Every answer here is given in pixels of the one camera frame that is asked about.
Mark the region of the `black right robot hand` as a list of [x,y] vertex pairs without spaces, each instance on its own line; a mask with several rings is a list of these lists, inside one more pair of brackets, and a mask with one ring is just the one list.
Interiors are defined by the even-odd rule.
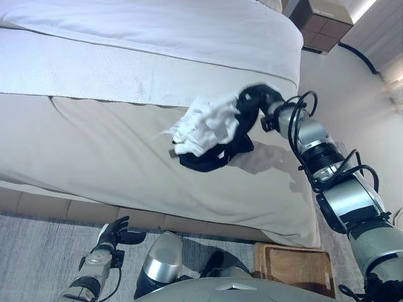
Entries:
[[266,84],[256,84],[241,91],[237,99],[237,109],[243,112],[258,108],[266,114],[273,104],[284,102],[282,95],[275,89]]

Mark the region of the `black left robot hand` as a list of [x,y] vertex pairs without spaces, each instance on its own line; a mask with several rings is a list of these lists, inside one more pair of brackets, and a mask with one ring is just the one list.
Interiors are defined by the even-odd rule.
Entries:
[[107,224],[101,231],[96,245],[109,245],[115,249],[118,244],[137,245],[142,243],[147,234],[145,232],[130,232],[128,230],[129,219],[129,216],[123,216],[113,223]]

